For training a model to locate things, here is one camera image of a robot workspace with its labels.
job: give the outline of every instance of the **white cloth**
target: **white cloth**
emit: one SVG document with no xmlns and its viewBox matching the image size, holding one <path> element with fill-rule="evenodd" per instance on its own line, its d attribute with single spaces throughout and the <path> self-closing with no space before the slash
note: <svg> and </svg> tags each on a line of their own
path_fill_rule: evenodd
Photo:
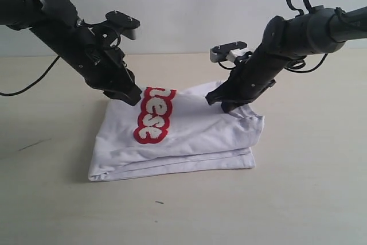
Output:
<svg viewBox="0 0 367 245">
<path fill-rule="evenodd" d="M 183 92 L 144 88 L 135 107 L 109 102 L 96 137 L 91 181 L 113 181 L 168 173 L 255 167 L 264 118 L 250 106 L 230 114 L 204 96 L 220 82 Z"/>
</svg>

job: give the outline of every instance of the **red logo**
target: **red logo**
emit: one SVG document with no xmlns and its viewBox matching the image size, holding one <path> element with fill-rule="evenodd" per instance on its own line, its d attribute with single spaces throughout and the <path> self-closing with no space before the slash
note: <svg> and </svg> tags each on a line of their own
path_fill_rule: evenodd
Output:
<svg viewBox="0 0 367 245">
<path fill-rule="evenodd" d="M 134 138 L 139 143 L 159 143 L 167 136 L 175 96 L 176 90 L 146 88 L 138 128 L 134 131 Z"/>
</svg>

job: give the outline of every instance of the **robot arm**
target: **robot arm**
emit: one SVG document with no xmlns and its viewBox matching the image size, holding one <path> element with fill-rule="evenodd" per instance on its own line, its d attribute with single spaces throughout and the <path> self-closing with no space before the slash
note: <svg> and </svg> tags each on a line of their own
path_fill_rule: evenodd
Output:
<svg viewBox="0 0 367 245">
<path fill-rule="evenodd" d="M 345 13 L 340 8 L 312 7 L 303 0 L 309 13 L 293 7 L 299 15 L 285 20 L 276 16 L 268 23 L 260 46 L 253 52 L 246 50 L 243 42 L 214 47 L 212 62 L 234 62 L 228 80 L 218 89 L 208 93 L 209 104 L 222 102 L 224 112 L 252 103 L 272 87 L 274 77 L 283 69 L 291 72 L 290 64 L 301 64 L 308 55 L 328 54 L 341 49 L 347 40 L 367 38 L 367 7 Z"/>
<path fill-rule="evenodd" d="M 0 25 L 29 28 L 107 97 L 130 105 L 140 101 L 141 90 L 118 47 L 120 35 L 135 39 L 138 20 L 112 11 L 104 22 L 90 25 L 79 18 L 70 0 L 0 0 Z"/>
</svg>

